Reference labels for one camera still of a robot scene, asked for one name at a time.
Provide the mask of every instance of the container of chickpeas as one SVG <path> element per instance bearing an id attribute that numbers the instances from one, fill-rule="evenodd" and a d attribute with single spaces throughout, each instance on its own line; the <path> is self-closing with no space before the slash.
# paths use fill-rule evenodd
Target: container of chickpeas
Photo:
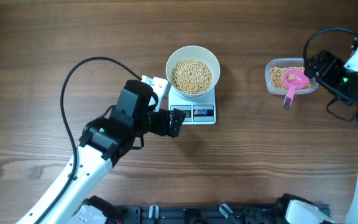
<path id="1" fill-rule="evenodd" d="M 278 58 L 267 64 L 265 69 L 267 91 L 273 95 L 286 95 L 288 88 L 285 87 L 284 73 L 289 69 L 304 70 L 303 58 Z M 302 90 L 295 90 L 295 94 L 307 94 L 315 91 L 318 83 L 313 78 Z"/>
<path id="2" fill-rule="evenodd" d="M 195 99 L 214 88 L 221 68 L 217 58 L 209 50 L 187 46 L 171 55 L 165 72 L 173 91 L 182 98 Z"/>

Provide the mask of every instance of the pink spoon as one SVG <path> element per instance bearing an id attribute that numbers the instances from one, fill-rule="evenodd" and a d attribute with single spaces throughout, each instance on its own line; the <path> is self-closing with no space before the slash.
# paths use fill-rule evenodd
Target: pink spoon
<path id="1" fill-rule="evenodd" d="M 295 75 L 294 80 L 288 81 L 287 78 L 291 74 Z M 299 69 L 289 69 L 284 73 L 284 85 L 288 88 L 287 94 L 284 99 L 284 109 L 289 110 L 290 105 L 293 100 L 293 96 L 295 95 L 295 90 L 300 90 L 305 87 L 309 82 L 309 78 L 305 76 L 302 70 Z"/>

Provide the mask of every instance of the plastic container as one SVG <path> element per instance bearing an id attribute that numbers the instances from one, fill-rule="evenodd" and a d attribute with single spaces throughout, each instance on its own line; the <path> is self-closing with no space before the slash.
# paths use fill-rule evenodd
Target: plastic container
<path id="1" fill-rule="evenodd" d="M 204 47 L 198 47 L 198 46 L 182 47 L 177 51 L 175 51 L 171 55 L 171 57 L 169 57 L 167 66 L 165 67 L 165 73 L 167 74 L 167 79 L 171 84 L 172 84 L 172 72 L 173 69 L 176 67 L 177 63 L 188 59 L 200 60 L 208 66 L 212 74 L 212 80 L 208 90 L 204 93 L 188 94 L 178 90 L 173 85 L 171 89 L 176 91 L 176 93 L 178 93 L 178 95 L 182 98 L 195 99 L 203 96 L 205 93 L 211 91 L 214 88 L 214 86 L 217 84 L 219 80 L 219 76 L 221 74 L 221 67 L 219 66 L 219 62 L 215 57 L 215 55 L 212 54 L 212 52 L 210 52 L 209 50 L 205 49 Z"/>
<path id="2" fill-rule="evenodd" d="M 266 85 L 267 91 L 273 95 L 286 95 L 288 90 L 281 90 L 275 88 L 270 81 L 270 68 L 278 67 L 278 68 L 285 68 L 285 67 L 303 67 L 303 58 L 278 58 L 274 59 L 269 62 L 265 69 L 265 77 L 266 77 Z M 310 80 L 311 88 L 308 90 L 295 90 L 295 94 L 307 94 L 315 91 L 318 87 L 318 83 L 313 78 Z"/>

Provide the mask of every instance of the white digital scale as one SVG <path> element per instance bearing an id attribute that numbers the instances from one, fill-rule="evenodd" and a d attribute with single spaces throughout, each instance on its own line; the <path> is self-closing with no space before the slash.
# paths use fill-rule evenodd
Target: white digital scale
<path id="1" fill-rule="evenodd" d="M 197 98 L 185 98 L 171 86 L 168 94 L 169 109 L 186 113 L 183 124 L 214 124 L 216 122 L 215 87 Z"/>

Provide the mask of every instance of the wooden table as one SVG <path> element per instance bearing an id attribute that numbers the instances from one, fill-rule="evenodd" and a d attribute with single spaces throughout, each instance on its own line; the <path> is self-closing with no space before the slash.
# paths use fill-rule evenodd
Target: wooden table
<path id="1" fill-rule="evenodd" d="M 186 45 L 206 47 L 221 64 L 217 123 L 185 126 L 175 139 L 146 135 L 145 148 L 123 157 L 91 195 L 115 205 L 218 205 L 270 203 L 288 192 L 329 203 L 344 220 L 357 123 L 329 115 L 332 96 L 322 88 L 283 110 L 283 97 L 267 92 L 265 66 L 300 57 L 317 30 L 358 30 L 358 1 L 0 3 L 0 223 L 18 221 L 71 156 L 59 96 L 76 63 L 107 56 L 138 75 L 165 77 L 169 56 Z M 346 59 L 351 40 L 328 34 L 310 52 Z M 76 140 L 128 79 L 109 62 L 75 72 L 65 108 Z"/>

